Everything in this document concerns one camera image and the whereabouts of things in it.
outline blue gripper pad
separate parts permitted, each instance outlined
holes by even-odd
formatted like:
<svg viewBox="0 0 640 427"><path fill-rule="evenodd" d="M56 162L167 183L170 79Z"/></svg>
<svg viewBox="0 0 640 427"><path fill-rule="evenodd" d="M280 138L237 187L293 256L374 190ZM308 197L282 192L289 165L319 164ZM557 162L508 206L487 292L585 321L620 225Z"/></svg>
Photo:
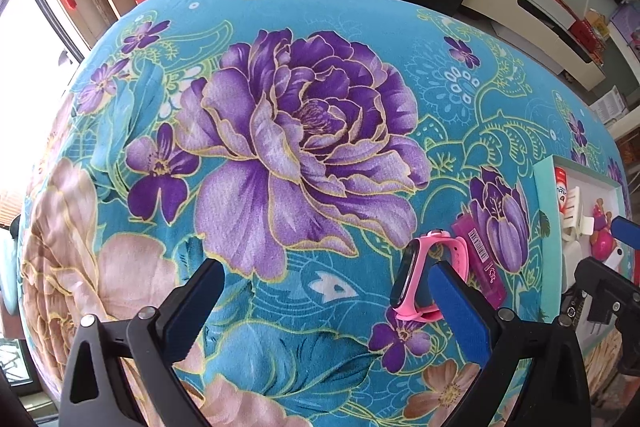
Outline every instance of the blue gripper pad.
<svg viewBox="0 0 640 427"><path fill-rule="evenodd" d="M185 359L224 287L222 264L207 259L185 286L174 289L177 302L166 310L170 317L164 327L162 357L166 363Z"/></svg>
<svg viewBox="0 0 640 427"><path fill-rule="evenodd" d="M429 270L428 282L431 296L453 331L466 359L484 367L491 357L499 334L499 326L493 318L494 309L478 293L488 308L480 302L480 313L476 311L478 298L471 293L475 290L466 286L449 263L434 264Z"/></svg>
<svg viewBox="0 0 640 427"><path fill-rule="evenodd" d="M640 250L640 227L622 216L611 221L611 235L635 250Z"/></svg>

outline purple flower print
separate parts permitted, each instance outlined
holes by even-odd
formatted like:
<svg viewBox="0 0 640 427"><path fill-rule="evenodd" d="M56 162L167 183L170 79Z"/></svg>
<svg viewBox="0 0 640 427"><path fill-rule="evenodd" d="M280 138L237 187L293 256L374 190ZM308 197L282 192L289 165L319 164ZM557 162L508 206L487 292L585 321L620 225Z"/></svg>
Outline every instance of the purple flower print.
<svg viewBox="0 0 640 427"><path fill-rule="evenodd" d="M344 225L396 248L417 219L407 198L427 186L430 164L406 135L414 94L366 45L335 32L293 39L261 30L194 80L175 114L184 150L222 156L196 198L194 225L209 253L248 277L278 280L286 249L357 255Z"/></svg>
<svg viewBox="0 0 640 427"><path fill-rule="evenodd" d="M613 158L609 157L607 163L607 176L612 180L617 181L622 186L622 196L625 200L625 212L627 216L631 215L631 205L629 204L628 185L626 179L622 175L620 165Z"/></svg>
<svg viewBox="0 0 640 427"><path fill-rule="evenodd" d="M578 147L585 147L587 145L587 137L584 135L584 125L582 122L577 120L571 112L569 113L569 120L567 123L569 124L569 129L571 129L571 133L574 135L574 140L578 144Z"/></svg>
<svg viewBox="0 0 640 427"><path fill-rule="evenodd" d="M160 33L169 27L169 21L162 21L161 23L156 24L151 27L152 22L147 21L138 28L128 37L124 37L124 46L122 47L123 53L130 53L136 48L142 49L146 48L149 44L156 42L160 36L156 35L156 33Z"/></svg>
<svg viewBox="0 0 640 427"><path fill-rule="evenodd" d="M421 357L431 349L431 337L424 331L418 331L424 323L418 321L401 321L396 318L396 312L386 310L386 323L373 326L369 339L369 350L384 350L382 367L390 373L397 373L404 365L406 351Z"/></svg>
<svg viewBox="0 0 640 427"><path fill-rule="evenodd" d="M148 136L133 140L127 147L125 161L133 171L146 174L129 191L127 203L131 214L150 219L156 211L159 193L162 215L172 223L189 191L182 177L198 169L200 158L174 145L174 130L163 123L156 141Z"/></svg>
<svg viewBox="0 0 640 427"><path fill-rule="evenodd" d="M476 67L480 67L480 59L476 57L471 48L467 46L463 41L452 39L451 37L444 37L445 42L451 46L449 55L455 58L459 62L464 62L470 70Z"/></svg>
<svg viewBox="0 0 640 427"><path fill-rule="evenodd" d="M129 62L128 58L118 60L113 66L101 65L89 79L89 83L78 94L76 103L78 113L87 114L95 111L102 104L104 94L113 96L116 94L116 83L113 77L122 71Z"/></svg>
<svg viewBox="0 0 640 427"><path fill-rule="evenodd" d="M529 213L520 182L511 188L500 172L482 168L469 191L469 208L487 250L505 270L518 272L529 255Z"/></svg>
<svg viewBox="0 0 640 427"><path fill-rule="evenodd" d="M584 165L585 167L589 166L587 161L587 155L584 152L578 153L575 149L571 149L571 159L579 163L580 165Z"/></svg>

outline barcode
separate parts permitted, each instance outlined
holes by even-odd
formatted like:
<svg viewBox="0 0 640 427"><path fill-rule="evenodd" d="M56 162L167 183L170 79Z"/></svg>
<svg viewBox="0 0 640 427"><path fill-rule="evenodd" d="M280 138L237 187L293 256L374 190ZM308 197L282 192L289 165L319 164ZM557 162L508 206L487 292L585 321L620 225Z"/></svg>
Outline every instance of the barcode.
<svg viewBox="0 0 640 427"><path fill-rule="evenodd" d="M471 242L474 244L474 247L476 247L476 251L480 256L480 261L482 263L485 263L485 261L489 259L489 254L486 252L486 249L482 244L482 239L480 239L480 236L478 235L478 232L476 232L476 229L473 229L471 232L469 232L469 238L471 239Z"/></svg>

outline pink smartwatch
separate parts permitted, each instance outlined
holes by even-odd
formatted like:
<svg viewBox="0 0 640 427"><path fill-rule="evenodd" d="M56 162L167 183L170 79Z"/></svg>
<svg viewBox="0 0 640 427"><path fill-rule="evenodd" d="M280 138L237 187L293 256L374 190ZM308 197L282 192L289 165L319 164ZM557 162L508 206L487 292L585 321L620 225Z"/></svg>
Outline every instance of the pink smartwatch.
<svg viewBox="0 0 640 427"><path fill-rule="evenodd" d="M442 312L436 304L421 307L416 296L417 293L422 293L419 291L421 286L426 288L428 270L424 270L424 263L430 248L438 243L449 248L451 266L466 282L469 257L462 237L451 237L446 230L435 229L427 235L412 239L402 251L402 260L389 299L397 318L402 321L435 322L442 318Z"/></svg>

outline turquoise bedspread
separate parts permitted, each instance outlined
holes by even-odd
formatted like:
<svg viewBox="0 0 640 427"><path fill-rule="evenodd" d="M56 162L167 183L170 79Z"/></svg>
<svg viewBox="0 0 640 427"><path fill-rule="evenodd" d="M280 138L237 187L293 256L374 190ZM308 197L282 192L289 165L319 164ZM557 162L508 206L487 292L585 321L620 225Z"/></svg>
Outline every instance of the turquoise bedspread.
<svg viewBox="0 0 640 427"><path fill-rule="evenodd" d="M82 315L127 319L214 257L224 293L175 367L212 425L439 427L478 367L444 321L395 318L400 251L468 210L505 305L541 319L532 166L551 154L623 182L569 89L452 18L149 0L82 63L34 168L18 281L34 361L59 392Z"/></svg>

